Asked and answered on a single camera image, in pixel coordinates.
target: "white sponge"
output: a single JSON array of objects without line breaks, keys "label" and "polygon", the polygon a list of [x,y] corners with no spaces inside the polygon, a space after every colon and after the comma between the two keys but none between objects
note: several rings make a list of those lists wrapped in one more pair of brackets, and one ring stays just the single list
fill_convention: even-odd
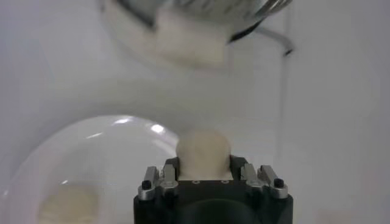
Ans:
[{"label": "white sponge", "polygon": [[162,7],[157,16],[156,50],[164,57],[195,66],[225,62],[231,27],[196,18],[180,9]]},{"label": "white sponge", "polygon": [[180,160],[180,180],[232,180],[230,144],[212,130],[193,131],[176,147]]}]

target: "metal bracket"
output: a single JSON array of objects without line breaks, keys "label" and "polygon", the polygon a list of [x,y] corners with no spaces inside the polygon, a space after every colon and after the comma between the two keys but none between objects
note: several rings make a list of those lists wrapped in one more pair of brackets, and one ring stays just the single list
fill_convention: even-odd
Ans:
[{"label": "metal bracket", "polygon": [[155,166],[149,166],[142,184],[138,187],[138,198],[142,201],[153,200],[158,181],[158,170]]},{"label": "metal bracket", "polygon": [[257,170],[257,177],[268,184],[272,197],[277,199],[288,197],[287,185],[282,179],[278,178],[271,166],[261,166]]},{"label": "metal bracket", "polygon": [[251,193],[253,190],[262,191],[264,183],[257,178],[254,165],[245,163],[241,168],[241,179],[246,180],[248,191]]},{"label": "metal bracket", "polygon": [[173,195],[177,195],[177,186],[179,183],[175,178],[175,168],[172,164],[167,164],[163,168],[164,179],[160,183],[160,186],[163,189],[163,195],[165,196],[168,193],[173,193]]}]

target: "black screw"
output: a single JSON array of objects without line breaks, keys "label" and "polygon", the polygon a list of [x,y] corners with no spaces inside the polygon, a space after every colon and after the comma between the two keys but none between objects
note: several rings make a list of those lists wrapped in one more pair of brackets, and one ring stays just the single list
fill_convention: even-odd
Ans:
[{"label": "black screw", "polygon": [[283,188],[285,186],[285,182],[282,179],[276,178],[274,179],[274,187]]},{"label": "black screw", "polygon": [[150,180],[144,180],[142,181],[142,190],[149,190],[150,188],[152,188],[152,182]]}]

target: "white background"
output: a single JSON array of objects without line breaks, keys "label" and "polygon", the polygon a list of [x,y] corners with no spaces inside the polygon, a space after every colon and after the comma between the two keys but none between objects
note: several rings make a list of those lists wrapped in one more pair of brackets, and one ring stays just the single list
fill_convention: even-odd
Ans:
[{"label": "white background", "polygon": [[295,0],[252,35],[228,74],[178,74],[120,51],[94,0],[0,2],[0,189],[31,150],[83,118],[135,114],[177,133],[213,127],[271,163],[296,223],[388,223],[390,3]]}]

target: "white wall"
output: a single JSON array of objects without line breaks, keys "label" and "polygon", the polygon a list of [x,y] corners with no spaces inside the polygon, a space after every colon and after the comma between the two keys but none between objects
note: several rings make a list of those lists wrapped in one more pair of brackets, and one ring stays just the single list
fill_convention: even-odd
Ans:
[{"label": "white wall", "polygon": [[284,67],[259,38],[246,46],[255,72],[221,78],[119,57],[93,1],[1,1],[0,189],[59,128],[135,113],[174,131],[215,126],[250,160],[275,159],[296,223],[388,223],[389,10],[385,0],[295,0],[286,32],[297,51]]},{"label": "white wall", "polygon": [[390,4],[296,0],[279,169],[298,223],[388,223]]}]

